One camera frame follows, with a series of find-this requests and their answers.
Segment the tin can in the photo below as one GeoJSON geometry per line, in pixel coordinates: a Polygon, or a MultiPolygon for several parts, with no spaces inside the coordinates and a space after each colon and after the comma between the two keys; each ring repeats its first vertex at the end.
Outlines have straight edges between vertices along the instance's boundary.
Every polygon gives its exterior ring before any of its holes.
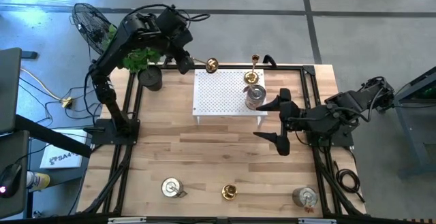
{"type": "Polygon", "coordinates": [[[266,90],[259,84],[249,85],[245,87],[244,92],[247,92],[247,97],[245,98],[245,105],[251,109],[256,110],[256,108],[264,103],[266,97],[266,90]]]}
{"type": "Polygon", "coordinates": [[[292,200],[299,207],[313,207],[318,201],[318,196],[310,187],[301,187],[292,192],[292,200]]]}
{"type": "Polygon", "coordinates": [[[172,177],[163,181],[161,190],[166,197],[172,198],[185,197],[187,194],[183,190],[182,182],[172,177]]]}
{"type": "Polygon", "coordinates": [[[31,171],[27,172],[26,187],[30,192],[45,189],[49,184],[49,175],[31,171]]]}

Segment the wooden tabletop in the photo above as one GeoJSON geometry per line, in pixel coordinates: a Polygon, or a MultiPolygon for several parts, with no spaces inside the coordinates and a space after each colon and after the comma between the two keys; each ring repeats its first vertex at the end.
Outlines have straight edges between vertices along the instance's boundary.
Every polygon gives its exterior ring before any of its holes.
{"type": "MultiPolygon", "coordinates": [[[[335,95],[336,80],[331,65],[316,65],[321,100],[335,95]]],[[[111,80],[118,103],[123,104],[128,71],[114,70],[111,80]]],[[[193,71],[180,75],[177,70],[163,70],[163,88],[158,92],[144,89],[140,107],[138,143],[132,153],[125,192],[123,215],[184,217],[320,217],[320,202],[314,213],[306,213],[292,201],[298,187],[317,190],[313,156],[295,133],[289,133],[291,153],[282,157],[274,145],[252,134],[259,131],[255,117],[203,117],[200,125],[192,117],[193,71]],[[168,198],[161,184],[168,177],[179,179],[188,193],[183,198],[168,198]],[[221,196],[224,185],[236,185],[236,199],[221,196]]],[[[313,91],[307,77],[311,104],[313,91]]],[[[292,100],[304,107],[300,75],[297,71],[265,71],[267,101],[274,99],[280,88],[288,88],[292,100]]],[[[137,80],[130,108],[133,108],[137,80]]],[[[106,108],[103,118],[110,118],[106,108]]],[[[280,131],[278,113],[269,112],[260,131],[280,131]]],[[[298,133],[305,140],[303,133],[298,133]]],[[[92,154],[84,180],[78,211],[84,210],[97,197],[108,180],[113,146],[102,146],[92,154]]],[[[332,158],[340,168],[356,172],[349,152],[332,148],[332,158]]],[[[118,194],[112,196],[114,207],[118,194]]],[[[331,190],[326,183],[330,209],[331,190]]],[[[346,193],[361,212],[364,204],[357,195],[346,193]]]]}

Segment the black pot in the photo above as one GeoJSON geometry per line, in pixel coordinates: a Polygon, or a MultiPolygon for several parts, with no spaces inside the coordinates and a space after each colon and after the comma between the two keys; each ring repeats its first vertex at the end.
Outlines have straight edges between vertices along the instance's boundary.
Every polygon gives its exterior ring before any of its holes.
{"type": "Polygon", "coordinates": [[[150,91],[158,91],[162,88],[162,71],[155,65],[149,65],[146,70],[138,72],[138,81],[150,91]]]}

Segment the yellow plug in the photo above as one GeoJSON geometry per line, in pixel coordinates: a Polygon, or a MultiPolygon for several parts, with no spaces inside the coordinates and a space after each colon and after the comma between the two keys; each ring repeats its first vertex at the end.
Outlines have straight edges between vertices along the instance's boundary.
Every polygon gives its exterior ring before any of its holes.
{"type": "Polygon", "coordinates": [[[67,99],[62,100],[62,107],[63,108],[68,108],[71,106],[71,104],[73,104],[73,98],[71,98],[71,97],[68,97],[67,99]]]}

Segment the brass candle holder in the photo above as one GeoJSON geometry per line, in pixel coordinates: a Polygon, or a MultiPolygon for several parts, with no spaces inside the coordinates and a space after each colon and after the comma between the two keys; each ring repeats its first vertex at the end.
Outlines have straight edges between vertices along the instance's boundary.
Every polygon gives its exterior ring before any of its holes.
{"type": "Polygon", "coordinates": [[[213,58],[213,57],[207,61],[202,61],[202,60],[199,60],[199,59],[194,58],[194,57],[191,57],[191,58],[194,61],[198,61],[199,63],[203,63],[204,67],[206,68],[206,71],[210,74],[213,74],[218,70],[218,67],[219,67],[218,60],[213,58]]]}
{"type": "Polygon", "coordinates": [[[251,62],[253,63],[253,68],[251,69],[251,71],[248,71],[244,75],[244,82],[248,85],[257,84],[259,81],[258,74],[254,72],[254,67],[256,66],[256,64],[258,64],[259,59],[260,59],[260,57],[258,54],[254,54],[251,57],[251,62]]]}
{"type": "Polygon", "coordinates": [[[238,194],[238,191],[236,190],[236,187],[234,185],[227,184],[223,187],[221,194],[226,200],[233,200],[238,194]]]}

